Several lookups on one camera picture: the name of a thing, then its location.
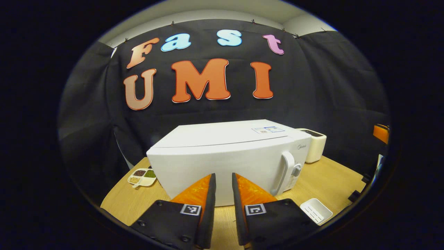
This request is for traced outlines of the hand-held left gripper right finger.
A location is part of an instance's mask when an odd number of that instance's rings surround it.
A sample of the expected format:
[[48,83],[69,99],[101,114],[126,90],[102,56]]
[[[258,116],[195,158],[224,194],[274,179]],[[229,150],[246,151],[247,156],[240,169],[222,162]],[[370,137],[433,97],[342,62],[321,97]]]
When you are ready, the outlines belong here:
[[232,173],[238,243],[246,250],[290,250],[319,226],[290,198],[276,199]]

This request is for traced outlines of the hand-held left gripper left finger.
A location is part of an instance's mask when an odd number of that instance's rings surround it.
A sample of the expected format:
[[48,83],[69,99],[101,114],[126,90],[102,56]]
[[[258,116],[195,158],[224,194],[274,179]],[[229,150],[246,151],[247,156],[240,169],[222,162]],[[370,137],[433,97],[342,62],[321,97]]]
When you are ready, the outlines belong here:
[[209,249],[216,189],[216,176],[209,174],[171,201],[154,201],[130,227],[165,250]]

